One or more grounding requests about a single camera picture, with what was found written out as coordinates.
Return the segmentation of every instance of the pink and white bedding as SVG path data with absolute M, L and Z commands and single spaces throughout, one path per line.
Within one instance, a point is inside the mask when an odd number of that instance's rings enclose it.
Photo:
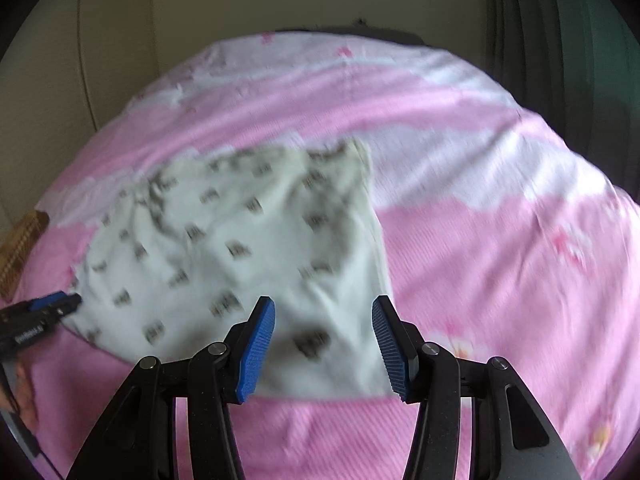
M 16 300 L 68 289 L 118 192 L 162 162 L 343 137 L 370 150 L 401 317 L 457 356 L 505 356 L 582 477 L 604 478 L 640 421 L 638 207 L 447 52 L 301 33 L 214 44 L 134 98 L 47 191 L 51 227 Z M 62 328 L 27 358 L 37 437 L 66 473 L 130 365 Z M 415 415 L 396 397 L 232 409 L 246 476 L 260 480 L 401 478 Z M 183 402 L 178 426 L 188 479 Z M 469 431 L 463 402 L 459 478 Z

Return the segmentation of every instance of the dark green curtain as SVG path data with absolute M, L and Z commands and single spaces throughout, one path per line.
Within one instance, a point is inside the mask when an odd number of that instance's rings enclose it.
M 634 199 L 640 44 L 610 0 L 487 0 L 487 66 Z

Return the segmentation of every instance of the folded garment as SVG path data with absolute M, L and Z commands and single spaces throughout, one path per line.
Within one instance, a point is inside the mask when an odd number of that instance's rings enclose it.
M 369 166 L 357 141 L 166 165 L 103 218 L 68 326 L 124 360 L 167 362 L 223 340 L 271 296 L 276 329 L 259 393 L 388 394 L 370 310 L 391 288 Z

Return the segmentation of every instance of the patterned cloth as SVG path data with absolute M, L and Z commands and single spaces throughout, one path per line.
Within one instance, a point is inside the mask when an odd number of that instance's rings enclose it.
M 168 362 L 222 341 L 270 296 L 258 394 L 388 395 L 371 304 L 391 287 L 369 173 L 353 141 L 175 161 L 103 217 L 77 273 L 82 305 L 65 322 L 129 362 Z
M 68 287 L 119 192 L 166 161 L 353 138 L 370 151 L 399 315 L 456 355 L 506 357 L 582 478 L 602 480 L 640 426 L 638 206 L 447 52 L 302 33 L 210 46 L 133 99 L 47 191 L 51 226 L 15 299 Z M 67 330 L 30 357 L 37 436 L 66 472 L 130 364 Z M 231 413 L 246 476 L 258 480 L 401 478 L 415 416 L 387 396 L 254 396 Z M 469 435 L 466 404 L 459 479 Z

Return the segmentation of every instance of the beige headboard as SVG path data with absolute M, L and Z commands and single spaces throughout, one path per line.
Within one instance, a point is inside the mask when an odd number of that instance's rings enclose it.
M 0 234 L 159 72 L 215 40 L 357 18 L 484 59 L 484 0 L 40 0 L 0 61 Z

